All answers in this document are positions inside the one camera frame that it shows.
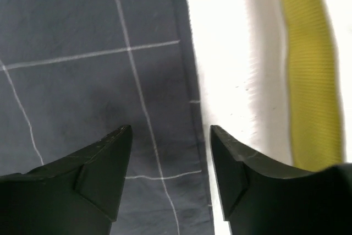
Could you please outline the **dark grey checked pillowcase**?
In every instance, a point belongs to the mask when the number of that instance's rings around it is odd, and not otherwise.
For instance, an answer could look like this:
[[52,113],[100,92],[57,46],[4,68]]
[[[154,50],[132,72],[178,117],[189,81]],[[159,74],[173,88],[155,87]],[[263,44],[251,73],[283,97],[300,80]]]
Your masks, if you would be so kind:
[[1,174],[128,124],[112,234],[213,234],[192,46],[186,0],[1,0]]

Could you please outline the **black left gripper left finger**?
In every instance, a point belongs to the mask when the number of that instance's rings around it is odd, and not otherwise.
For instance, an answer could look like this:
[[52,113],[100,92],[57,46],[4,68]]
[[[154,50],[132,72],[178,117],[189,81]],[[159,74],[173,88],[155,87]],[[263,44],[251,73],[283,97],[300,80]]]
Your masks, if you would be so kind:
[[109,234],[133,141],[124,125],[28,173],[1,177],[1,234]]

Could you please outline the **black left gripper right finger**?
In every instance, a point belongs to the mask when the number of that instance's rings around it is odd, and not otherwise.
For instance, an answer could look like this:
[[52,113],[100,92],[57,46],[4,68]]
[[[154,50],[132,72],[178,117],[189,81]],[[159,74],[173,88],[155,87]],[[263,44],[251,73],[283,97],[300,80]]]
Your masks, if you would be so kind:
[[224,219],[232,234],[351,234],[351,164],[318,172],[274,160],[210,127]]

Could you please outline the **white pillow with yellow edge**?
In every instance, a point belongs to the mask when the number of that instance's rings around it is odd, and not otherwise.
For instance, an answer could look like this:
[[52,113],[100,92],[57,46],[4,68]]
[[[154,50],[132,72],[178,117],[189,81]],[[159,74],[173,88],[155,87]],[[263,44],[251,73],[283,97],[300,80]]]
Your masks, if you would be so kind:
[[348,115],[326,0],[244,0],[244,5],[246,143],[307,171],[345,162]]

